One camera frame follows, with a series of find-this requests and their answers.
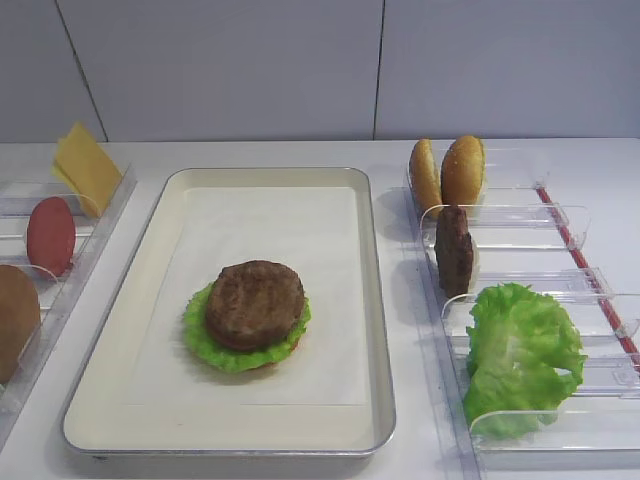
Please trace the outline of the brown meat patty front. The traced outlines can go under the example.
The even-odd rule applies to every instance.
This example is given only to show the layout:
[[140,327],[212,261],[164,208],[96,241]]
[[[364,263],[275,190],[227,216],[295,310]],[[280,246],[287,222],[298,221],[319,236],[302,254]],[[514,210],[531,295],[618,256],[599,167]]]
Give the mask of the brown meat patty front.
[[266,260],[227,266],[215,280],[206,328],[241,342],[277,342],[299,322],[304,288],[290,267]]

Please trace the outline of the brown meat patty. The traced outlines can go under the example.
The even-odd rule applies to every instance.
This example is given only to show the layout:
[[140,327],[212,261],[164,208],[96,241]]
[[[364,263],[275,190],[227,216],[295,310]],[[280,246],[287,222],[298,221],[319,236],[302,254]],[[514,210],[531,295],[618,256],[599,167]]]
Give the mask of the brown meat patty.
[[453,205],[441,210],[436,226],[435,254],[439,286],[446,297],[466,294],[474,270],[474,244],[463,208]]
[[241,342],[277,342],[299,322],[304,288],[290,267],[266,260],[227,266],[215,280],[206,328]]

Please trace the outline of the brown meat patty rear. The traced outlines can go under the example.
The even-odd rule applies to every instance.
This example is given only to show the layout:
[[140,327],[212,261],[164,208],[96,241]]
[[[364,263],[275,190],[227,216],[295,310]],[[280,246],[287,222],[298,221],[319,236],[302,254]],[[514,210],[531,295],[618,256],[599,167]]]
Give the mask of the brown meat patty rear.
[[446,297],[466,294],[474,270],[474,244],[463,208],[453,205],[441,210],[436,226],[435,254],[439,286]]

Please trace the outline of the green lettuce on tray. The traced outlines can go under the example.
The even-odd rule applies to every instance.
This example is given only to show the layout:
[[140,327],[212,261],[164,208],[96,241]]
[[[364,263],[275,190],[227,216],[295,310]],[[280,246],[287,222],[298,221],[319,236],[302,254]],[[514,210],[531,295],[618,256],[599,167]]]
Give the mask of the green lettuce on tray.
[[[271,347],[266,351],[237,352],[215,342],[206,331],[206,307],[216,282],[209,283],[190,299],[183,313],[183,341],[189,351],[205,364],[228,374],[239,374],[250,370],[275,365],[287,359],[293,351],[284,347]],[[287,341],[300,340],[307,331],[312,318],[310,302],[304,298],[304,307],[299,322],[287,334]]]

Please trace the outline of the green lettuce leaf in rack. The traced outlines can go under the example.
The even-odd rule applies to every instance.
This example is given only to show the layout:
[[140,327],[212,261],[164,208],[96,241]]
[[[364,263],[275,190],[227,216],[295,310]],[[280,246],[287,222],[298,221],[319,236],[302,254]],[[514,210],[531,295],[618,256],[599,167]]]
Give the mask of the green lettuce leaf in rack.
[[553,423],[583,383],[587,359],[567,311],[550,295],[506,283],[483,289],[471,314],[463,399],[471,433],[502,440]]

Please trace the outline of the yellow cheese slice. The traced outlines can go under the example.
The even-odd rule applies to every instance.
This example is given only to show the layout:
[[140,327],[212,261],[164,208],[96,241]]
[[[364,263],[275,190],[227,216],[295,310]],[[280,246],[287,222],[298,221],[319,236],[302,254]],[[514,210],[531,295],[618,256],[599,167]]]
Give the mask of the yellow cheese slice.
[[116,164],[80,122],[58,140],[52,173],[78,196],[91,218],[100,218],[123,175]]

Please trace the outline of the white paper tray liner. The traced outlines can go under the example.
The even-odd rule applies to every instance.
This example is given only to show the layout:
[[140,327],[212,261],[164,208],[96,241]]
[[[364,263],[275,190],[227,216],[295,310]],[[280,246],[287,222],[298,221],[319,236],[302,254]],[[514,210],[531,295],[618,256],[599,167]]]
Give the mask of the white paper tray liner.
[[133,400],[363,403],[355,191],[192,188],[184,200],[136,358]]

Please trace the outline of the bun half far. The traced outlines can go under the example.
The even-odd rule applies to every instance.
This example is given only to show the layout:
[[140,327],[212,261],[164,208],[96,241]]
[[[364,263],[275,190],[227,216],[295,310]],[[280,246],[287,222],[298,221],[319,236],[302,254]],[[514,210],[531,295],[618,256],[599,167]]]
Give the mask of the bun half far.
[[421,210],[428,217],[437,218],[442,210],[440,174],[429,139],[420,139],[414,145],[409,161],[409,177]]

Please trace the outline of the bun half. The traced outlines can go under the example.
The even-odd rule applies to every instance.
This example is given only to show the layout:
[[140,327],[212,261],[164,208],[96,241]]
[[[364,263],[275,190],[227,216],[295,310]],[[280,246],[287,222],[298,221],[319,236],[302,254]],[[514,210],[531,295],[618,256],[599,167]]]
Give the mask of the bun half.
[[409,161],[409,177],[421,210],[428,217],[437,218],[442,210],[440,174],[429,139],[420,139],[414,145]]
[[485,150],[472,135],[457,138],[441,165],[441,196],[445,204],[474,205],[485,182]]

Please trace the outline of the bun half near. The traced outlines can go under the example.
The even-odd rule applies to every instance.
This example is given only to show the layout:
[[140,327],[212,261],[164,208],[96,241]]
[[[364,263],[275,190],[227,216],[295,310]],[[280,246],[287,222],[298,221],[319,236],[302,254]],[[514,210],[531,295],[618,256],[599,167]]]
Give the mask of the bun half near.
[[485,182],[485,150],[472,135],[457,138],[441,165],[441,196],[445,204],[474,205]]

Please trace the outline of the clear acrylic rack right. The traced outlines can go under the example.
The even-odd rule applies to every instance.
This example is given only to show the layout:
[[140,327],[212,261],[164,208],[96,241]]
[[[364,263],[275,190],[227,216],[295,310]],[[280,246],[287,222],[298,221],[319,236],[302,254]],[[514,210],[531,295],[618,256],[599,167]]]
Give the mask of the clear acrylic rack right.
[[639,298],[519,149],[418,141],[405,174],[450,479],[639,465]]

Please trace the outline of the clear acrylic rack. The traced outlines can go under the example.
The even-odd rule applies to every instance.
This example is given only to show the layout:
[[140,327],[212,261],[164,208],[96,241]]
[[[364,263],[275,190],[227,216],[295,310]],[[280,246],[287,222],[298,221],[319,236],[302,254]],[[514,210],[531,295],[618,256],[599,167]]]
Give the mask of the clear acrylic rack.
[[[23,410],[135,186],[133,168],[126,166],[106,212],[94,219],[84,214],[79,197],[62,183],[1,183],[1,262],[20,268],[34,282],[41,312],[40,325],[18,358],[16,373],[1,386],[2,437],[8,436]],[[60,276],[31,265],[26,252],[32,210],[40,201],[54,196],[66,201],[75,223],[71,267]]]
[[639,298],[519,149],[418,141],[405,174],[450,479],[639,465]]

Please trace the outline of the white metal tray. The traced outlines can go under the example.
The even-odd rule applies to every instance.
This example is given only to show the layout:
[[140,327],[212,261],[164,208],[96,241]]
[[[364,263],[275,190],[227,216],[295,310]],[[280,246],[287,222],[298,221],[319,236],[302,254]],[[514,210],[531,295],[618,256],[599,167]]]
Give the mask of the white metal tray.
[[394,427],[367,176],[171,175],[68,403],[67,442],[366,456]]

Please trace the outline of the clear acrylic rack left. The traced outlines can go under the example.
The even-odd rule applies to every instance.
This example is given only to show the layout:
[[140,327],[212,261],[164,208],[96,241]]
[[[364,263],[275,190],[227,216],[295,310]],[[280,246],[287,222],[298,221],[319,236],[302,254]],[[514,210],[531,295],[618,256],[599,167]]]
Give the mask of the clear acrylic rack left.
[[[133,168],[126,166],[106,212],[94,219],[84,214],[79,197],[62,183],[1,183],[1,262],[20,268],[34,282],[41,312],[40,325],[18,358],[16,373],[1,386],[2,437],[8,436],[23,410],[135,186]],[[40,201],[54,196],[66,201],[75,223],[71,267],[60,276],[31,265],[26,252],[32,210]]]

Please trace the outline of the bun bottom in left rack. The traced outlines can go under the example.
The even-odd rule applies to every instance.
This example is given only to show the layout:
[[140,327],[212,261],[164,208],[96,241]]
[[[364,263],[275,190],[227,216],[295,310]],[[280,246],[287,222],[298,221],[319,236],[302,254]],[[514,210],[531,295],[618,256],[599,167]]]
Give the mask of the bun bottom in left rack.
[[18,267],[1,266],[1,382],[13,376],[18,358],[40,323],[37,290]]

